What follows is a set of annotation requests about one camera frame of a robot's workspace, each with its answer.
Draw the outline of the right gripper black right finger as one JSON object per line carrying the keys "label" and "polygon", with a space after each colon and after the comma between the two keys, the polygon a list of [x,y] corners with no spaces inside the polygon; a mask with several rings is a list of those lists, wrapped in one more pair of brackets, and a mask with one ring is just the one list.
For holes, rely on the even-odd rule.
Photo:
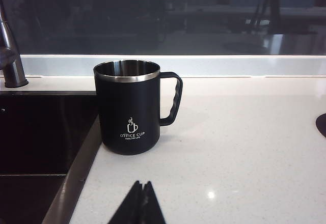
{"label": "right gripper black right finger", "polygon": [[151,181],[144,185],[142,192],[142,223],[166,224]]}

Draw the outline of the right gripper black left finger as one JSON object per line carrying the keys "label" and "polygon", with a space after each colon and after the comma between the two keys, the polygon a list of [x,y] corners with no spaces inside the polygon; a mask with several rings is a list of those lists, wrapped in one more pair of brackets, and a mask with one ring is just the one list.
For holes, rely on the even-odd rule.
{"label": "right gripper black left finger", "polygon": [[139,181],[135,181],[108,223],[138,223],[141,195],[142,184]]}

